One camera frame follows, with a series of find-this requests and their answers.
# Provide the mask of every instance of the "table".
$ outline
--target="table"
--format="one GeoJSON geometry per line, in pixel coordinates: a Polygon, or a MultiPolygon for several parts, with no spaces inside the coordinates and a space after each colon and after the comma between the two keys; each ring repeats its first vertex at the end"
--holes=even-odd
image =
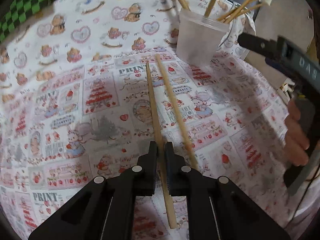
{"type": "MultiPolygon", "coordinates": [[[[204,13],[208,0],[187,0],[204,13]]],[[[221,15],[231,4],[219,1],[221,15]]],[[[287,108],[266,79],[239,60],[237,19],[206,68],[180,61],[176,0],[57,0],[0,51],[0,201],[18,235],[28,235],[97,175],[110,178],[148,151],[153,128],[150,62],[163,136],[184,155],[155,64],[159,53],[189,130],[201,172],[230,177],[281,226],[297,199],[282,180],[287,108]]],[[[179,229],[156,195],[137,199],[134,239],[186,239],[185,198],[174,198],[179,229]]]]}

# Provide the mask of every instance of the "plastic container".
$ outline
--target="plastic container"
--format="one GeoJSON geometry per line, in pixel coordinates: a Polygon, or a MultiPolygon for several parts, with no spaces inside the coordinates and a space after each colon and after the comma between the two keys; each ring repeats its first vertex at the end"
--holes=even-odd
{"type": "Polygon", "coordinates": [[[185,9],[180,11],[177,56],[195,66],[208,66],[229,24],[221,23],[185,9]]]}

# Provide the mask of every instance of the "pink heart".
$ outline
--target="pink heart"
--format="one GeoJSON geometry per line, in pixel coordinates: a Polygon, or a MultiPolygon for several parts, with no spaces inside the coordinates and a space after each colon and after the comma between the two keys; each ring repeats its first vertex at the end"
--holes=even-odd
{"type": "Polygon", "coordinates": [[[37,35],[41,38],[44,38],[50,33],[50,31],[51,31],[50,23],[46,23],[46,24],[41,23],[37,28],[37,35]]]}
{"type": "Polygon", "coordinates": [[[120,8],[119,6],[116,6],[111,11],[111,16],[115,20],[121,20],[128,14],[127,8],[120,8]]]}
{"type": "Polygon", "coordinates": [[[128,115],[128,114],[123,114],[123,115],[120,116],[120,119],[121,119],[122,121],[127,121],[128,118],[129,118],[129,115],[128,115]]]}
{"type": "Polygon", "coordinates": [[[27,55],[22,51],[14,58],[13,63],[17,68],[24,68],[27,64],[27,55]]]}
{"type": "Polygon", "coordinates": [[[153,35],[155,34],[160,28],[160,24],[157,21],[151,22],[151,23],[144,23],[142,25],[142,31],[146,35],[153,35]]]}
{"type": "Polygon", "coordinates": [[[74,30],[71,33],[71,39],[76,43],[85,43],[91,35],[90,28],[88,26],[82,26],[78,30],[74,30]]]}

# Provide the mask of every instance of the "human hand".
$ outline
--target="human hand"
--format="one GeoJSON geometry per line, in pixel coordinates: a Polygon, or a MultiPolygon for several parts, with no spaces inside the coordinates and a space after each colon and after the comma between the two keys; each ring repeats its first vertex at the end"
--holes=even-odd
{"type": "Polygon", "coordinates": [[[309,161],[309,157],[305,150],[309,148],[310,142],[298,123],[301,113],[293,99],[289,101],[288,112],[289,115],[284,120],[284,123],[288,128],[284,138],[286,143],[284,146],[284,153],[293,165],[305,166],[309,161]]]}

